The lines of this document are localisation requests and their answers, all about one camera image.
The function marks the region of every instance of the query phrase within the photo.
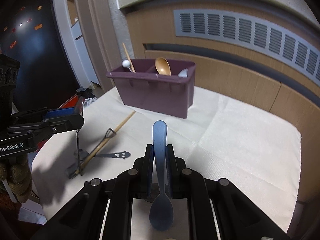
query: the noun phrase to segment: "purple plastic bin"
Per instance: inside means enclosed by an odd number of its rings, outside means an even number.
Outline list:
[[[157,72],[155,59],[132,59],[135,73],[121,66],[108,72],[107,77],[114,80],[125,105],[187,118],[188,108],[193,104],[196,64],[184,60],[167,61],[171,76]],[[178,77],[185,68],[188,77]]]

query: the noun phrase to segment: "blue spoon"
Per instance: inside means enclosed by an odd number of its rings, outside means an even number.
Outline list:
[[[153,148],[155,152],[156,171],[160,195],[153,201],[149,220],[154,229],[168,230],[173,223],[173,208],[164,190],[164,161],[167,139],[167,125],[164,121],[157,121],[152,128]]]

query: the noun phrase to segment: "white ball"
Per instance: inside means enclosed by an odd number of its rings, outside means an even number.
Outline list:
[[[124,60],[124,61],[122,62],[122,66],[123,66],[123,67],[126,67],[126,68],[130,67],[130,66],[131,66],[130,61],[127,60],[127,59]]]

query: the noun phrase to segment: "brown work glove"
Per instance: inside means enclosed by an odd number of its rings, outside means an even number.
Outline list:
[[[25,203],[32,190],[31,171],[28,165],[28,155],[19,155],[17,162],[10,165],[9,160],[0,161],[0,192],[6,193],[2,180],[7,180],[11,191],[20,203]]]

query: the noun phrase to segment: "wooden shelf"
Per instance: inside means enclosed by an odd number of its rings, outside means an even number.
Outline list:
[[[73,26],[78,21],[77,20],[78,19],[78,12],[77,12],[77,8],[76,8],[76,4],[75,4],[74,0],[66,0],[66,1],[67,1],[67,5],[68,5],[71,26]]]

